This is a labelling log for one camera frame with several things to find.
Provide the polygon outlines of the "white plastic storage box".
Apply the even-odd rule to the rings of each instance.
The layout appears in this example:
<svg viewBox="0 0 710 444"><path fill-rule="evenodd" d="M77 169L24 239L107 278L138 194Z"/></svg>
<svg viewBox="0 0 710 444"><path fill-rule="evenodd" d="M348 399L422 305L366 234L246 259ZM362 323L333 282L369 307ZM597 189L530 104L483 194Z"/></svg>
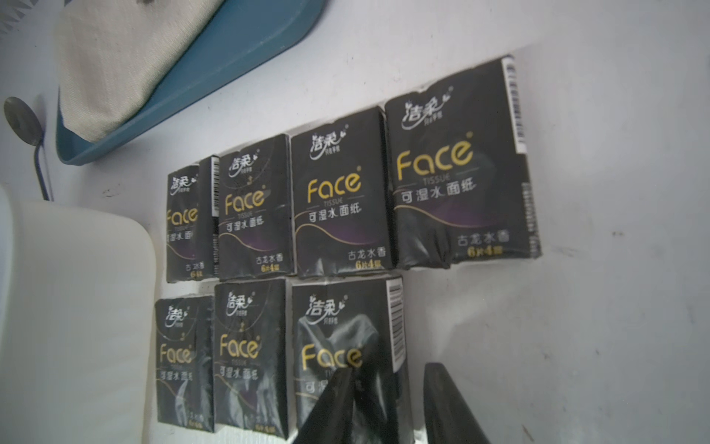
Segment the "white plastic storage box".
<svg viewBox="0 0 710 444"><path fill-rule="evenodd" d="M155 248L136 221L1 192L1 440L138 443Z"/></svg>

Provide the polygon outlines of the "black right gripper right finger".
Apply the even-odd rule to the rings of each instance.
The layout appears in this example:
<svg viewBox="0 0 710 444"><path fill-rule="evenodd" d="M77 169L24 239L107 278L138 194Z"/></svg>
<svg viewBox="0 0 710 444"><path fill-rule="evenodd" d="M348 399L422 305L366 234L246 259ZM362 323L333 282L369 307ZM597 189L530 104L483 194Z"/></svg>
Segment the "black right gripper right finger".
<svg viewBox="0 0 710 444"><path fill-rule="evenodd" d="M441 363L425 365L423 411L429 443L491 443Z"/></svg>

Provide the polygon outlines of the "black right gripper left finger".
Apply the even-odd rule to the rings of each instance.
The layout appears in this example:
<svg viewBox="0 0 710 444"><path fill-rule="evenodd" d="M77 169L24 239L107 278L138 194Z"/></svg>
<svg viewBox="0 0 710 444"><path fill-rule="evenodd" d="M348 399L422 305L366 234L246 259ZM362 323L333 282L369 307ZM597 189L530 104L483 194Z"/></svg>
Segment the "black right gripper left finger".
<svg viewBox="0 0 710 444"><path fill-rule="evenodd" d="M294 443L351 443L355 375L340 368L298 431Z"/></svg>

